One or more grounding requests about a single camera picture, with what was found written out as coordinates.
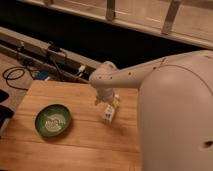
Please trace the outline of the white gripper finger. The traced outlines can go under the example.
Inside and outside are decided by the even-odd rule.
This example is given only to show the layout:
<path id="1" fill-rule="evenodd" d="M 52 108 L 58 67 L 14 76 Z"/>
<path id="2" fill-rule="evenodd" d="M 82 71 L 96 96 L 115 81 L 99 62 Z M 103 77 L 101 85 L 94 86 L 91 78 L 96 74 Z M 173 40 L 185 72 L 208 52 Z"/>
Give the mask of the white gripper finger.
<path id="1" fill-rule="evenodd" d="M 101 103 L 100 99 L 96 98 L 95 101 L 94 101 L 94 104 L 95 104 L 95 105 L 98 105 L 98 104 L 100 104 L 100 103 Z"/>
<path id="2" fill-rule="evenodd" d="M 115 108 L 115 109 L 117 109 L 118 107 L 119 107 L 119 99 L 114 99 L 113 100 L 113 107 Z"/>

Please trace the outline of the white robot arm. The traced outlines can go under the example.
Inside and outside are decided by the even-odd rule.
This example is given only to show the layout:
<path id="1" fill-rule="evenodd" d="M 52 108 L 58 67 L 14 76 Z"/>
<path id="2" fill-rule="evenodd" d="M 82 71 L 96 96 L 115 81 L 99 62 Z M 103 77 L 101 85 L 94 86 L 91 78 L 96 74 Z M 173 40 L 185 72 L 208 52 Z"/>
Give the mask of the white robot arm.
<path id="1" fill-rule="evenodd" d="M 89 77 L 96 101 L 138 90 L 142 171 L 213 171 L 213 50 L 165 56 L 125 69 L 107 61 Z"/>

